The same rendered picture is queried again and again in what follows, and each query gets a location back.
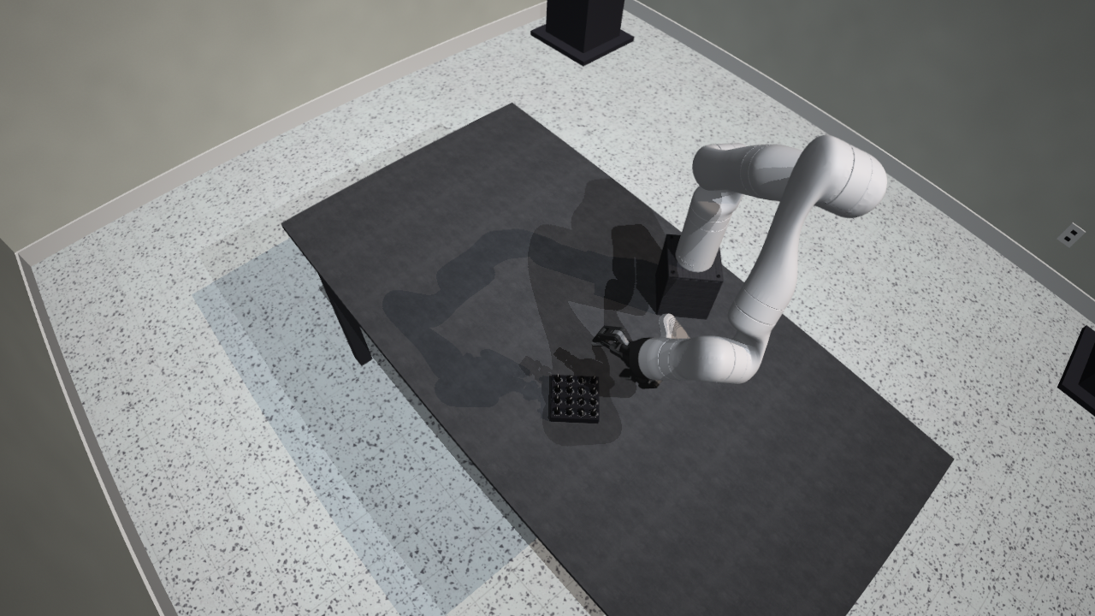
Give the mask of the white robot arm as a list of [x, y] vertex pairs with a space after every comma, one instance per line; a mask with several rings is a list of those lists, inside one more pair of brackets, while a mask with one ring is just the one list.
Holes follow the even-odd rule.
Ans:
[[687, 270], [711, 268], [744, 195], [781, 204], [754, 268], [729, 307], [734, 339], [690, 338], [671, 313], [662, 313], [661, 337], [642, 344], [638, 363], [652, 381], [744, 383], [761, 365], [770, 333], [794, 295], [799, 233], [811, 207], [845, 218], [871, 213], [886, 194], [886, 171], [876, 156], [831, 135], [814, 138], [804, 151], [701, 146], [692, 170], [699, 187], [676, 249]]

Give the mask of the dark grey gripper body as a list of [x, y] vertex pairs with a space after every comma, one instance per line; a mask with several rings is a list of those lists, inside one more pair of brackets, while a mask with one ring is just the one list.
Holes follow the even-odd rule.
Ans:
[[634, 373], [635, 376], [641, 379], [647, 379], [647, 381], [652, 381], [652, 379], [646, 377], [644, 373], [642, 373], [638, 363], [639, 348], [642, 347], [642, 344], [644, 344], [648, 339], [650, 338], [641, 338], [639, 340], [636, 341], [629, 340], [627, 346], [621, 344], [621, 346], [619, 346], [619, 353], [624, 353], [629, 356], [629, 363], [626, 362], [624, 363], [625, 365], [627, 365], [627, 368], [632, 370], [632, 373]]

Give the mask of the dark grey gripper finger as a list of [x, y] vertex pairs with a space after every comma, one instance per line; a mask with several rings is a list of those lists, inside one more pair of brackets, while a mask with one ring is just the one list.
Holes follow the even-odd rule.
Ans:
[[[606, 346], [607, 348], [610, 348], [610, 353], [619, 356], [621, 360], [624, 360], [626, 363], [629, 363], [629, 356], [624, 353], [619, 353], [619, 351], [616, 351], [616, 347], [619, 346], [619, 344], [622, 342], [625, 346], [627, 346], [629, 344], [629, 340], [625, 338], [624, 333], [625, 333], [624, 328], [621, 327], [603, 326], [601, 330], [597, 333], [591, 344], [593, 347]], [[609, 344], [607, 341], [613, 341], [613, 344]]]
[[647, 379], [637, 377], [633, 373], [630, 373], [631, 371], [632, 370], [630, 370], [630, 368], [624, 368], [622, 373], [619, 373], [619, 377], [625, 379], [626, 381], [638, 382], [639, 383], [638, 386], [641, 390], [658, 388], [658, 386], [662, 382], [662, 381], [647, 381]]

